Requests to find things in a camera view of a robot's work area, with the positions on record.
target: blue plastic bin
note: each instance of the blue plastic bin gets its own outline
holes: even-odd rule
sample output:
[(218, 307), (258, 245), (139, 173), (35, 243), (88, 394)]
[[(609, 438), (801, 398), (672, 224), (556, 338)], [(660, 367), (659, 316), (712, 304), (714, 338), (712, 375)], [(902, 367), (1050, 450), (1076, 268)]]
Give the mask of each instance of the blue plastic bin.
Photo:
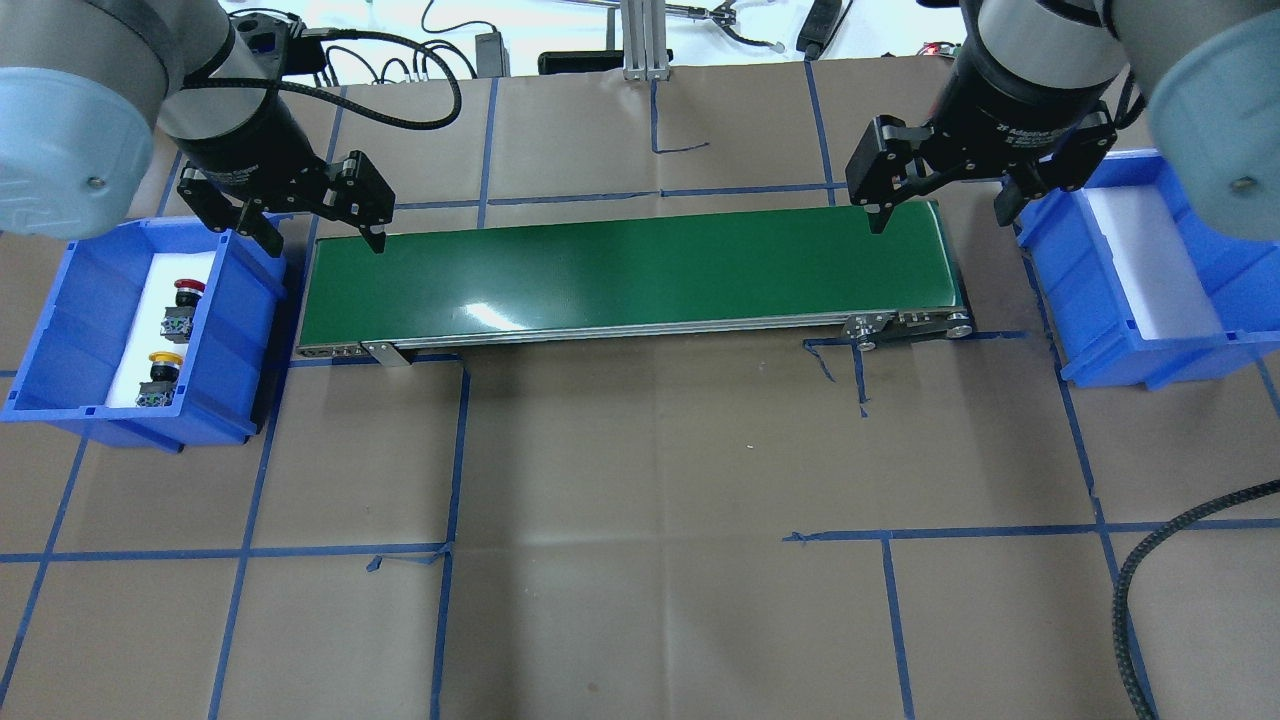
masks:
[[(216, 251), (212, 272), (173, 404), (104, 406), (152, 256), (209, 251)], [(189, 218), (138, 220), (69, 243), (0, 421), (49, 423), (102, 445), (166, 452), (243, 443), (257, 432), (250, 413), (284, 297), (284, 265), (255, 242)]]
[(1158, 188), (1224, 332), (1143, 338), (1088, 199), (1055, 191), (1023, 211), (1019, 245), (1030, 252), (1052, 309), (1066, 354), (1062, 378), (1082, 387), (1157, 389), (1221, 378), (1280, 348), (1280, 242), (1210, 229), (1153, 150), (1112, 154), (1085, 187), (1143, 184)]

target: cable connector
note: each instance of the cable connector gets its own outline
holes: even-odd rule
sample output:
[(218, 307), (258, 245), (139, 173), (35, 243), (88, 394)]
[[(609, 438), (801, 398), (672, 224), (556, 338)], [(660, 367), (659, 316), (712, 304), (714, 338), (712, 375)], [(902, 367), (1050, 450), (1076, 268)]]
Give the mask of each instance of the cable connector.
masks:
[(813, 0), (804, 27), (796, 36), (796, 50), (804, 53), (804, 59), (813, 61), (822, 56), (831, 45), (840, 22), (840, 6), (844, 0)]

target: green conveyor belt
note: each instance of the green conveyor belt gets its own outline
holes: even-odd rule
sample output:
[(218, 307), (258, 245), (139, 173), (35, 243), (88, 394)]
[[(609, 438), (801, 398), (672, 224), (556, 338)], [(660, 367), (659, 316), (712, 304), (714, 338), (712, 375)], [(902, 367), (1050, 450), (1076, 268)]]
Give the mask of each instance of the green conveyor belt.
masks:
[(844, 322), (964, 305), (937, 208), (879, 236), (852, 206), (316, 245), (300, 350), (399, 348)]

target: power adapter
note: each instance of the power adapter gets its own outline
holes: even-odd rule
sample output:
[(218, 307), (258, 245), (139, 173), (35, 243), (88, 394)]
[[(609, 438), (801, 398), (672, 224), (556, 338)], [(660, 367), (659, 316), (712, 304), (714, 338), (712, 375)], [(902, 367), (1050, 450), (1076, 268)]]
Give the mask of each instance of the power adapter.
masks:
[(476, 36), (476, 77), (511, 77), (511, 55), (500, 32)]
[(813, 0), (809, 17), (796, 36), (796, 50), (804, 53), (805, 60), (817, 60), (827, 50), (836, 27), (840, 23), (840, 8), (845, 0)]

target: blue tape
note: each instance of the blue tape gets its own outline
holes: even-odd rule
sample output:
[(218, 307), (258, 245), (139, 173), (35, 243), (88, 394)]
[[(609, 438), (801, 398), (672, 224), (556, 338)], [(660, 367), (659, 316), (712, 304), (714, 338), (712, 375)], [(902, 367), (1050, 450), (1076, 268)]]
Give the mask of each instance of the blue tape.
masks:
[[(1164, 523), (1108, 523), (1112, 533), (1153, 533)], [(1197, 520), (1187, 530), (1271, 530), (1280, 528), (1280, 518), (1242, 518), (1239, 520)]]
[(902, 717), (915, 720), (915, 701), (911, 698), (911, 673), (906, 665), (906, 641), (902, 637), (902, 611), (897, 602), (897, 577), (893, 573), (893, 550), (890, 547), (888, 538), (881, 539), (881, 559), (884, 564), (884, 591), (888, 594), (888, 621), (893, 630), (897, 685), (902, 694)]
[(110, 562), (127, 560), (230, 560), (239, 557), (238, 550), (97, 550), (81, 552), (55, 552), (54, 562)]
[(471, 373), (462, 368), (462, 389), (458, 393), (458, 427), (453, 441), (453, 480), (449, 495), (449, 525), (444, 532), (445, 542), (458, 539), (458, 503), (462, 497), (462, 459), (467, 442), (467, 414), (471, 407)]
[(804, 77), (809, 83), (809, 104), (813, 105), (813, 120), (818, 126), (818, 149), (822, 150), (822, 177), (827, 179), (827, 205), (836, 206), (836, 191), (831, 187), (831, 152), (827, 149), (827, 126), (822, 122), (822, 102), (818, 101), (818, 83), (813, 79), (813, 63), (805, 60)]
[(417, 565), (428, 565), (428, 566), (435, 565), (435, 562), (439, 559), (442, 559), (445, 555), (449, 555), (449, 553), (453, 552), (453, 543), (452, 542), (438, 543), (438, 544), (439, 544), (439, 547), (436, 550), (431, 551), (430, 553), (428, 553), (425, 556), (404, 557), (404, 556), (397, 556), (397, 555), (375, 555), (372, 557), (372, 560), (369, 561), (369, 565), (365, 565), (365, 571), (366, 573), (376, 573), (378, 569), (383, 566), (383, 561), (384, 560), (396, 560), (398, 562), (415, 562)]
[(397, 210), (439, 210), (442, 208), (477, 208), (479, 200), (435, 200), (431, 202), (403, 202)]
[(1027, 340), (1025, 331), (992, 331), (987, 333), (970, 333), (956, 338), (954, 342), (968, 342), (974, 340)]
[(649, 81), (649, 149), (653, 150), (655, 155), (666, 155), (667, 152), (687, 152), (690, 150), (698, 150), (699, 147), (707, 147), (710, 142), (701, 142), (699, 145), (690, 145), (689, 147), (673, 147), (671, 150), (658, 150), (658, 81)]
[(1028, 536), (1083, 536), (1097, 532), (1097, 525), (1004, 525), (972, 528), (897, 528), (876, 530), (826, 530), (820, 533), (791, 533), (782, 542), (858, 542), (886, 539), (946, 539), (946, 538), (1014, 538)]
[[(1107, 562), (1107, 571), (1111, 574), (1111, 583), (1115, 584), (1120, 575), (1120, 568), (1116, 564), (1115, 547), (1111, 544), (1111, 533), (1107, 529), (1106, 512), (1102, 511), (1102, 500), (1098, 498), (1094, 488), (1093, 466), (1089, 462), (1089, 454), (1084, 448), (1084, 434), (1080, 432), (1079, 418), (1075, 414), (1075, 402), (1071, 400), (1071, 388), (1062, 379), (1062, 356), (1057, 351), (1057, 343), (1053, 342), (1053, 328), (1048, 320), (1048, 310), (1044, 307), (1044, 296), (1039, 288), (1039, 281), (1036, 279), (1036, 266), (1032, 264), (1030, 255), (1023, 252), (1023, 270), (1027, 273), (1027, 283), (1032, 288), (1032, 293), (1036, 296), (1036, 309), (1041, 315), (1041, 324), (1044, 328), (1044, 338), (1048, 341), (1050, 352), (1053, 357), (1053, 375), (1057, 379), (1059, 393), (1062, 396), (1062, 409), (1066, 411), (1068, 425), (1071, 428), (1071, 441), (1075, 443), (1075, 455), (1080, 462), (1080, 473), (1084, 475), (1084, 486), (1089, 493), (1089, 505), (1093, 507), (1093, 521), (1097, 525), (1098, 541), (1102, 544), (1102, 555)], [(1134, 671), (1138, 675), (1138, 685), (1143, 694), (1147, 696), (1147, 702), (1151, 705), (1152, 710), (1156, 711), (1156, 700), (1151, 691), (1151, 680), (1147, 676), (1147, 664), (1142, 657), (1142, 644), (1138, 642), (1130, 624), (1129, 632), (1129, 644), (1130, 652), (1133, 655)]]
[[(462, 356), (457, 352), (433, 352), (429, 355), (415, 355), (410, 357), (411, 365), (419, 363), (461, 363)], [(372, 357), (315, 357), (306, 360), (289, 360), (289, 368), (334, 368), (344, 365), (376, 365)]]
[(349, 555), (403, 555), (447, 551), (443, 542), (402, 542), (388, 544), (320, 544), (302, 547), (253, 547), (250, 557), (340, 557)]
[[(346, 97), (347, 88), (343, 87), (340, 91), (343, 97)], [(339, 109), (334, 113), (333, 127), (329, 129), (329, 159), (333, 159), (334, 147), (338, 143), (338, 132), (342, 129), (342, 110)], [(307, 250), (302, 259), (302, 282), (306, 281), (307, 269), (311, 265), (311, 258), (315, 252), (316, 233), (320, 228), (319, 215), (312, 215), (311, 229), (307, 234)], [(289, 323), (287, 337), (293, 338), (298, 332), (298, 323), (301, 322), (301, 309), (298, 313), (293, 314), (292, 322)], [(248, 505), (248, 516), (244, 519), (244, 534), (241, 538), (239, 547), (239, 560), (236, 564), (236, 580), (232, 584), (232, 598), (230, 606), (227, 610), (227, 623), (223, 626), (223, 643), (218, 651), (218, 667), (214, 671), (214, 688), (209, 698), (209, 720), (218, 719), (218, 711), (223, 702), (223, 683), (227, 680), (227, 662), (230, 659), (232, 641), (236, 637), (236, 620), (239, 618), (239, 600), (241, 594), (244, 592), (244, 574), (248, 570), (248, 559), (251, 547), (253, 544), (253, 529), (257, 527), (257, 512), (262, 502), (262, 487), (266, 484), (266, 469), (271, 461), (271, 448), (275, 445), (275, 430), (280, 421), (280, 405), (284, 400), (284, 386), (289, 378), (289, 363), (288, 354), (291, 351), (292, 342), (285, 343), (282, 355), (276, 360), (280, 366), (280, 375), (276, 379), (275, 393), (273, 396), (271, 414), (266, 421), (266, 428), (264, 429), (262, 437), (262, 455), (257, 465), (257, 475), (253, 478), (253, 495)]]
[(498, 78), (489, 85), (489, 117), (484, 126), (484, 160), (480, 167), (480, 201), (476, 210), (476, 228), (484, 228), (485, 209), (489, 205), (489, 168), (493, 163), (493, 127), (498, 114)]
[[(1164, 523), (1108, 523), (1108, 533), (1149, 533)], [(1261, 530), (1280, 529), (1280, 518), (1239, 520), (1199, 520), (1187, 530)], [(1101, 532), (1094, 523), (1065, 525), (977, 525), (966, 528), (884, 528), (870, 530), (823, 530), (818, 533), (792, 532), (782, 542), (867, 542), (882, 539), (955, 539), (955, 538), (1016, 538), (1050, 536), (1087, 536)]]
[(451, 552), (444, 557), (440, 575), (440, 602), (435, 616), (435, 661), (431, 670), (431, 719), (440, 717), (440, 691), (444, 684), (444, 638), (449, 624), (449, 592), (453, 588), (453, 542), (458, 537), (458, 503), (462, 498), (462, 459), (466, 451), (467, 415), (471, 406), (471, 373), (462, 368), (462, 389), (458, 393), (458, 428), (453, 443), (453, 487), (449, 496), (449, 524), (444, 533)]
[(1276, 411), (1276, 416), (1280, 418), (1280, 393), (1276, 392), (1276, 383), (1271, 378), (1271, 370), (1267, 369), (1267, 364), (1262, 361), (1261, 357), (1253, 361), (1258, 366), (1258, 374), (1262, 375), (1262, 386), (1267, 388), (1267, 396), (1271, 398), (1271, 407)]
[(858, 383), (858, 410), (867, 418), (867, 404), (872, 398), (867, 397), (867, 380), (863, 378), (863, 351), (854, 343), (849, 345), (854, 351), (854, 380)]
[(649, 197), (658, 195), (657, 190), (644, 190), (636, 192), (598, 192), (593, 195), (548, 195), (544, 197), (504, 197), (490, 200), (489, 205), (545, 205), (552, 202), (596, 202), (600, 200), (631, 200), (632, 197)]
[(804, 350), (809, 355), (813, 355), (814, 357), (818, 359), (818, 366), (822, 368), (822, 374), (826, 375), (828, 380), (836, 382), (836, 378), (833, 378), (831, 375), (831, 369), (827, 368), (827, 361), (823, 360), (822, 354), (818, 352), (818, 347), (819, 346), (827, 346), (827, 345), (833, 345), (833, 343), (817, 342), (817, 341), (813, 341), (813, 340), (806, 340), (806, 341), (804, 341)]
[[(352, 555), (407, 555), (421, 552), (442, 552), (452, 550), (449, 543), (411, 542), (387, 544), (320, 544), (298, 547), (252, 547), (250, 557), (340, 557)], [(234, 560), (241, 556), (238, 548), (187, 548), (187, 550), (92, 550), (76, 552), (54, 552), (47, 556), (50, 562), (122, 562), (137, 560)], [(12, 552), (0, 555), (0, 565), (40, 562), (46, 556), (40, 552)]]
[(660, 197), (690, 197), (703, 195), (755, 195), (762, 192), (806, 192), (813, 190), (829, 190), (833, 186), (820, 182), (800, 184), (760, 184), (745, 187), (696, 187), (689, 190), (659, 190)]
[(453, 589), (453, 555), (444, 556), (440, 573), (440, 602), (435, 611), (435, 653), (431, 662), (431, 720), (440, 720), (440, 691), (444, 688), (444, 638), (449, 625), (449, 594)]
[(40, 591), (45, 585), (45, 575), (49, 573), (49, 559), (54, 555), (58, 544), (58, 536), (63, 530), (63, 520), (67, 519), (67, 507), (72, 502), (72, 492), (76, 489), (76, 480), (79, 478), (81, 465), (84, 462), (84, 451), (88, 448), (88, 436), (81, 436), (79, 447), (76, 448), (76, 460), (67, 474), (67, 486), (63, 487), (63, 497), (58, 501), (58, 512), (54, 514), (54, 525), (49, 529), (49, 538), (45, 539), (45, 551), (41, 553), (40, 566), (36, 568), (36, 578), (31, 583), (31, 592), (27, 594), (27, 605), (22, 610), (22, 620), (18, 621), (18, 632), (13, 638), (13, 647), (9, 648), (9, 660), (5, 661), (4, 676), (0, 676), (0, 707), (4, 707), (4, 698), (9, 694), (9, 684), (13, 682), (13, 673), (18, 667), (18, 656), (22, 655), (22, 646), (27, 641), (27, 630), (31, 629), (31, 618), (36, 614), (36, 602), (40, 600)]
[(209, 720), (218, 719), (218, 711), (223, 702), (223, 683), (227, 680), (227, 662), (230, 660), (232, 639), (236, 637), (236, 620), (239, 618), (239, 600), (244, 591), (244, 574), (248, 570), (250, 546), (253, 542), (253, 528), (257, 525), (257, 511), (262, 502), (262, 486), (266, 483), (266, 468), (271, 460), (271, 447), (275, 443), (275, 429), (279, 427), (280, 405), (284, 398), (284, 383), (288, 379), (288, 368), (280, 370), (280, 379), (275, 388), (271, 416), (268, 420), (265, 437), (262, 441), (262, 456), (257, 466), (257, 477), (253, 479), (253, 496), (248, 505), (248, 518), (244, 521), (244, 537), (241, 541), (239, 561), (236, 564), (236, 582), (232, 584), (230, 607), (227, 610), (227, 624), (223, 626), (223, 644), (218, 651), (218, 669), (214, 671), (214, 692), (209, 700)]
[(174, 151), (173, 165), (169, 168), (169, 179), (164, 183), (164, 191), (160, 193), (160, 202), (156, 205), (156, 217), (164, 215), (165, 208), (169, 206), (169, 196), (173, 195), (173, 183), (178, 179), (178, 168), (182, 167), (182, 151)]

